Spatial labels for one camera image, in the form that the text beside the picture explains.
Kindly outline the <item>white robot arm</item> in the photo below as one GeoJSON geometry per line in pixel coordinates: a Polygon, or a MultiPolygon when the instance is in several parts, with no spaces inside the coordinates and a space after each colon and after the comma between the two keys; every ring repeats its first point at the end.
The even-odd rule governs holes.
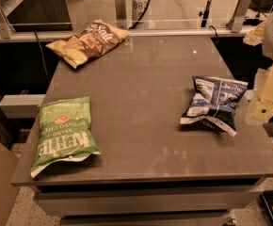
{"type": "MultiPolygon", "coordinates": [[[[254,27],[243,42],[247,45],[262,44],[263,55],[273,60],[273,11],[265,22],[254,27]]],[[[259,69],[255,74],[252,98],[245,117],[249,125],[262,125],[273,117],[273,64],[259,69]]]]}

